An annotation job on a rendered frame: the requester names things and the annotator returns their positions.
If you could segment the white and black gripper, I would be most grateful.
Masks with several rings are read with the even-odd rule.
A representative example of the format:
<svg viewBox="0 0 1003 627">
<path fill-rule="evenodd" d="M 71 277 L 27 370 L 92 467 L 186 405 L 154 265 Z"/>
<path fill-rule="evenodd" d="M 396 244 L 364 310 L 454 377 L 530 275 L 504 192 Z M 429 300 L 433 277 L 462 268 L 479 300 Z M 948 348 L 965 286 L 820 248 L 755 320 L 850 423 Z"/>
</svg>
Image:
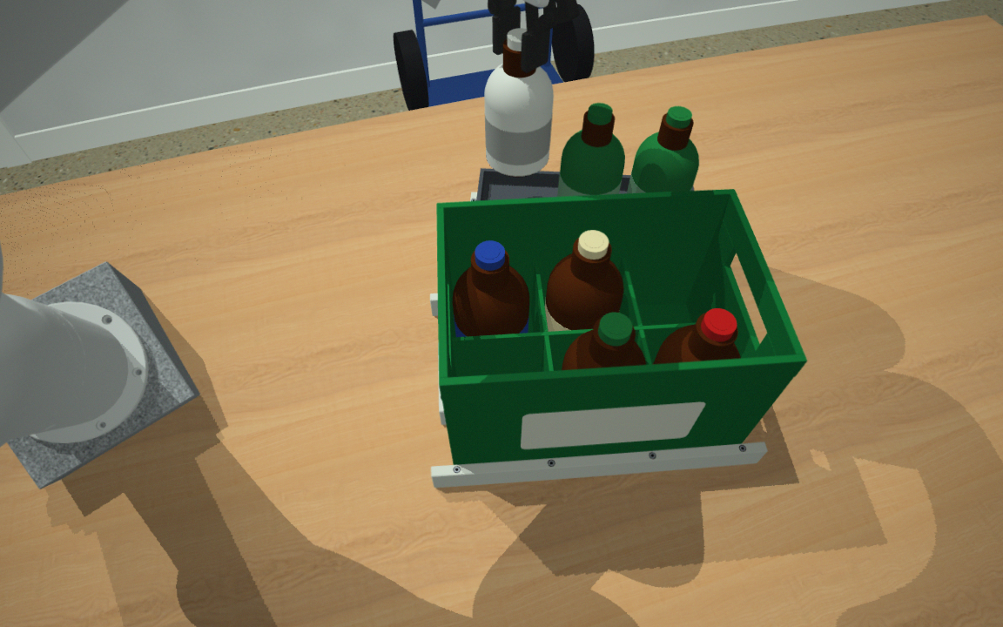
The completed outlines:
<svg viewBox="0 0 1003 627">
<path fill-rule="evenodd" d="M 576 0 L 524 1 L 527 31 L 522 33 L 521 68 L 527 74 L 549 60 L 550 29 L 580 16 L 580 9 Z M 496 55 L 504 53 L 507 32 L 521 28 L 521 8 L 515 5 L 516 0 L 488 0 L 488 10 L 494 13 L 493 53 Z M 544 8 L 541 16 L 538 8 Z"/>
</svg>

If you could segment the brown bottle with red cap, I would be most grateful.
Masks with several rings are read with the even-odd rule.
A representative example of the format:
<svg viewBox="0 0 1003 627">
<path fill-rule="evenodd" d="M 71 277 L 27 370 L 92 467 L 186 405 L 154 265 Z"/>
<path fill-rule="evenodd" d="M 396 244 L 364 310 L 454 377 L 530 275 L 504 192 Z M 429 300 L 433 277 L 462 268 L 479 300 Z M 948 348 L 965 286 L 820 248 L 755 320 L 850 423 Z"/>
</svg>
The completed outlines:
<svg viewBox="0 0 1003 627">
<path fill-rule="evenodd" d="M 696 324 L 681 327 L 666 337 L 653 364 L 735 360 L 741 358 L 735 345 L 738 336 L 735 316 L 722 308 L 713 308 L 702 313 Z"/>
</svg>

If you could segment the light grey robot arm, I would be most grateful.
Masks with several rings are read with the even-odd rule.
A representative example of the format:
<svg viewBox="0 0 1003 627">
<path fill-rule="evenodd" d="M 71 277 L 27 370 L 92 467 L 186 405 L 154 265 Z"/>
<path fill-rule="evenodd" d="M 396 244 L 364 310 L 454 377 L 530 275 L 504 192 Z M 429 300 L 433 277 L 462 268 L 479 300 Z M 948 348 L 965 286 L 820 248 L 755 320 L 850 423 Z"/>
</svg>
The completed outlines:
<svg viewBox="0 0 1003 627">
<path fill-rule="evenodd" d="M 0 0 L 0 112 L 127 1 Z M 148 372 L 142 339 L 112 311 L 4 294 L 0 245 L 0 446 L 108 433 L 142 400 Z"/>
</svg>

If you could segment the brown glass bottle with blue cap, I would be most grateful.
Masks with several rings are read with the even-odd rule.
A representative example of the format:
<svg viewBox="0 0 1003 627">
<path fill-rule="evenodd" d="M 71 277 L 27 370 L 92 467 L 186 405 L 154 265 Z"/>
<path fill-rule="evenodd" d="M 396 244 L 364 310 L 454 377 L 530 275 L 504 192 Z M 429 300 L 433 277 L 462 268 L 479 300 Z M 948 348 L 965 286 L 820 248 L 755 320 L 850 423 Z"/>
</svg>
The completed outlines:
<svg viewBox="0 0 1003 627">
<path fill-rule="evenodd" d="M 451 301 L 456 337 L 528 333 L 527 283 L 492 239 L 471 253 L 471 267 L 457 280 Z"/>
</svg>

